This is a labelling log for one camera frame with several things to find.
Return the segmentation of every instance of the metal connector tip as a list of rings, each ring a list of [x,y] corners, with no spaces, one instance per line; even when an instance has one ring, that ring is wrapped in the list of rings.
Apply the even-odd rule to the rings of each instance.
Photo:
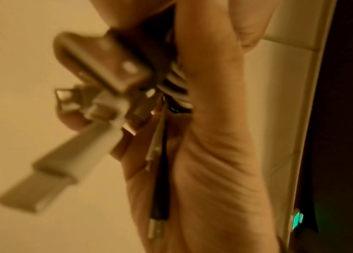
[[[161,239],[164,233],[164,221],[150,219],[149,222],[149,239]]]
[[[36,171],[0,196],[0,203],[23,211],[38,213],[72,183],[69,177]]]

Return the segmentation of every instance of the skin crease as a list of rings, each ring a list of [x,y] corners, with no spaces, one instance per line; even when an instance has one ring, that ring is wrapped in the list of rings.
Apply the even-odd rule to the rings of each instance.
[[[124,1],[91,1],[109,25],[123,27],[122,20],[113,22],[112,14],[116,3],[122,2],[123,8]],[[153,8],[147,13],[167,5],[164,0],[145,3]],[[177,1],[176,44],[194,113],[168,116],[171,211],[163,239],[147,239],[156,168],[150,173],[144,169],[159,114],[132,140],[126,137],[128,145],[116,152],[146,252],[279,252],[270,200],[248,130],[243,82],[244,53],[260,40],[276,4],[277,0]],[[127,25],[137,22],[137,9],[130,12],[133,18]],[[126,20],[127,10],[122,10]],[[239,12],[245,15],[238,17]],[[139,15],[145,18],[147,13]],[[72,129],[88,124],[77,113],[59,116]]]

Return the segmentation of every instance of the human hand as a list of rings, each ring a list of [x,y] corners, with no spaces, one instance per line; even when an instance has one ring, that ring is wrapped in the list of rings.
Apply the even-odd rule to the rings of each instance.
[[[106,15],[102,4],[116,5],[114,1],[93,2],[101,7],[102,16]],[[144,169],[159,115],[116,154],[124,169],[132,218],[148,253],[279,251],[248,130],[243,83],[242,47],[244,52],[251,49],[263,34],[272,13],[265,2],[275,0],[235,1],[232,13],[241,8],[254,17],[236,16],[232,18],[235,26],[227,4],[221,1],[177,2],[176,44],[194,111],[192,116],[168,116],[171,203],[162,240],[147,238],[156,170]],[[242,47],[234,27],[242,28],[238,33]],[[87,124],[78,115],[61,119],[74,128]]]

